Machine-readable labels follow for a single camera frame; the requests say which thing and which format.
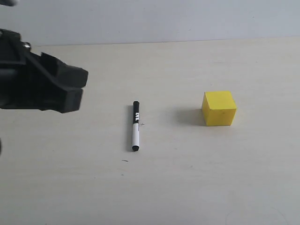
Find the yellow cube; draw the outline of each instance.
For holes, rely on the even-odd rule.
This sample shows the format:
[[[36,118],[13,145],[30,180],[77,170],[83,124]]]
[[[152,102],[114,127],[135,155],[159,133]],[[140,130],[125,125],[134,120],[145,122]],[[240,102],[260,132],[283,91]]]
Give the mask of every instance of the yellow cube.
[[[228,126],[233,122],[236,104],[230,91],[204,93],[202,112],[207,126]]]

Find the white table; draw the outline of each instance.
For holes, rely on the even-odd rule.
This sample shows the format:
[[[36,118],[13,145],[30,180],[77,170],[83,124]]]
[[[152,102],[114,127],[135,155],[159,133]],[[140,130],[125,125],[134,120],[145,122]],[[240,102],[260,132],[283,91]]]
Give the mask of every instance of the white table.
[[[34,51],[90,76],[78,112],[0,112],[0,224],[300,224],[299,37]],[[231,127],[203,126],[211,90]]]

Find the whiteboard marker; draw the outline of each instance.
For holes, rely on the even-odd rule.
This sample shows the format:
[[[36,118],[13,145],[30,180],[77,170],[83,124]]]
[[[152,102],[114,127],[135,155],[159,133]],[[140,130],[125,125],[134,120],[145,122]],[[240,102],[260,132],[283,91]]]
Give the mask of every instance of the whiteboard marker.
[[[132,150],[138,151],[140,148],[140,103],[133,102],[133,129],[132,129]]]

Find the wooden block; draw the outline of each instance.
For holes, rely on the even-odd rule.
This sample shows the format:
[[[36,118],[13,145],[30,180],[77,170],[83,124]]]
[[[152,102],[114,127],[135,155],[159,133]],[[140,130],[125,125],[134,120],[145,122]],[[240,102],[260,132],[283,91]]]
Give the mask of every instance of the wooden block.
[[[228,126],[233,122],[236,104],[230,91],[204,93],[202,112],[207,126]]]

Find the background wall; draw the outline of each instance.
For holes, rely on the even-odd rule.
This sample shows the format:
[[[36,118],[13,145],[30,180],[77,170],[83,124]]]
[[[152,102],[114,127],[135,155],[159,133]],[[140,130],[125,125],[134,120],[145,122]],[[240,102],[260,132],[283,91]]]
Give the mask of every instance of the background wall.
[[[21,0],[0,27],[34,45],[262,38],[300,34],[298,0]]]

